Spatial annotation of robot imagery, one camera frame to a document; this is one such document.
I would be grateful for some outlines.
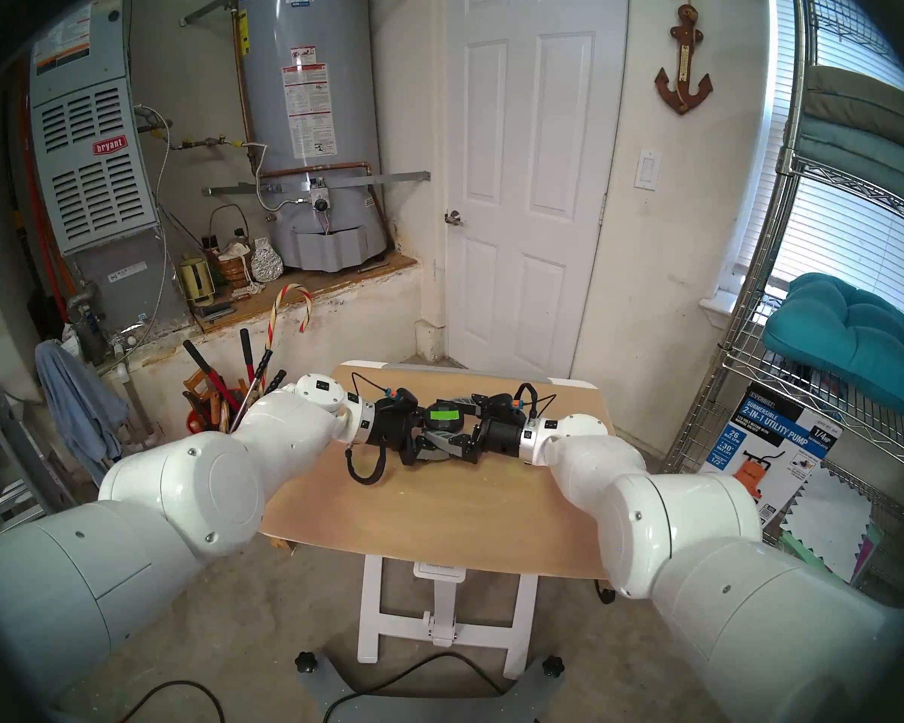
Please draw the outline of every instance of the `anchor decoration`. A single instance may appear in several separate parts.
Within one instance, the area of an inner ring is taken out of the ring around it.
[[[693,5],[682,5],[676,14],[680,16],[680,25],[670,28],[670,35],[680,42],[680,65],[676,70],[676,89],[670,90],[670,78],[666,74],[666,70],[661,67],[657,74],[657,90],[663,101],[681,116],[692,108],[696,108],[713,92],[713,85],[710,83],[710,76],[703,75],[700,80],[696,95],[691,95],[690,72],[693,69],[693,47],[703,41],[703,33],[698,31],[694,26],[700,14]]]

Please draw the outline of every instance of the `white door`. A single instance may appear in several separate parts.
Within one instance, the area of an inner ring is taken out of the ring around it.
[[[462,222],[447,226],[449,355],[475,370],[568,378],[613,154],[628,0],[446,5],[447,209]]]

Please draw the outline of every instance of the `candy cane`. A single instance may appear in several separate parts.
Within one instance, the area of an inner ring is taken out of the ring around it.
[[[304,318],[302,319],[302,324],[298,327],[299,333],[303,333],[305,327],[308,325],[308,322],[311,320],[311,293],[309,293],[304,287],[300,284],[288,284],[281,288],[280,293],[275,298],[275,304],[272,306],[272,314],[271,318],[268,319],[268,340],[265,342],[265,349],[271,349],[272,340],[275,338],[275,323],[278,321],[278,306],[281,305],[281,299],[284,298],[284,294],[290,289],[296,289],[300,293],[304,295]],[[261,375],[261,393],[265,392],[267,387],[266,380],[267,373],[262,373]]]

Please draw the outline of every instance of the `gas valve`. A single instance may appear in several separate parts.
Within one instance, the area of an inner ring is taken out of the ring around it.
[[[311,199],[311,208],[316,212],[327,212],[331,207],[328,199],[328,187],[325,179],[313,178],[308,182],[308,195]]]

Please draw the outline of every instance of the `window blinds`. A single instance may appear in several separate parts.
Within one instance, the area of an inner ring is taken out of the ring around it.
[[[827,0],[817,0],[822,9]],[[776,0],[777,67],[770,135],[746,234],[738,255],[745,270],[757,248],[773,191],[777,154],[793,82],[793,0]],[[857,10],[846,0],[843,10]],[[867,16],[855,18],[879,38]],[[890,47],[845,36],[843,26],[824,20],[817,33],[817,62],[868,74],[904,91],[904,69]],[[806,272],[824,272],[873,292],[904,312],[904,220],[886,209],[817,181],[801,179],[773,278],[789,282]]]

